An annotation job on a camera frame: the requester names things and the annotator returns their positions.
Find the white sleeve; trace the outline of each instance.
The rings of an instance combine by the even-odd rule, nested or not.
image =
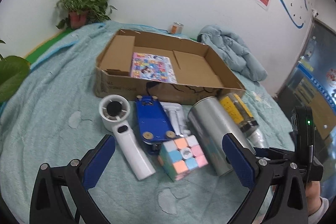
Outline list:
[[[324,213],[328,210],[329,201],[326,198],[320,197],[320,199],[322,201],[322,205],[315,213],[308,217],[308,224],[317,224]]]

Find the metal screw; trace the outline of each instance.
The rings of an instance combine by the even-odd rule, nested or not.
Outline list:
[[[79,164],[79,160],[72,160],[71,162],[70,162],[70,165],[71,166],[77,166]]]
[[[265,160],[265,159],[260,159],[258,162],[259,162],[259,164],[262,165],[262,166],[267,165],[267,160]]]
[[[166,136],[171,139],[176,137],[175,133],[170,130],[166,132]]]
[[[146,140],[151,140],[151,139],[154,138],[154,135],[153,135],[152,133],[150,133],[150,132],[144,132],[144,133],[142,134],[142,136],[143,136]]]
[[[47,164],[42,164],[41,165],[41,170],[46,170],[48,168],[48,165]]]
[[[291,168],[296,169],[297,165],[295,162],[291,162],[291,164],[289,165]]]

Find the cardboard box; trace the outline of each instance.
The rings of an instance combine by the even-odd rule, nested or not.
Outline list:
[[[178,84],[129,77],[133,52],[170,58]],[[155,95],[162,102],[194,104],[215,95],[245,93],[243,84],[209,46],[157,33],[124,30],[115,33],[96,59],[98,97],[118,94],[127,100]]]

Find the green surface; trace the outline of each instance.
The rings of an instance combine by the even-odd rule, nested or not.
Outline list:
[[[43,43],[40,47],[34,50],[31,54],[26,57],[26,60],[33,64],[43,53],[45,53],[52,45],[54,45],[57,41],[61,40],[63,37],[71,33],[73,30],[68,28],[64,32],[60,33],[58,36],[53,39]]]

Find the green plant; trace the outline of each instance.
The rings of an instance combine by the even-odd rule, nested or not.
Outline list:
[[[0,55],[0,104],[11,98],[30,72],[30,63],[18,56]]]
[[[56,6],[64,8],[69,12],[77,12],[78,15],[84,11],[88,11],[88,19],[93,23],[110,20],[106,11],[108,11],[108,14],[111,14],[112,10],[116,10],[116,8],[109,5],[108,1],[109,0],[59,0]],[[62,29],[65,25],[70,25],[69,17],[62,19],[57,25],[57,28]]]

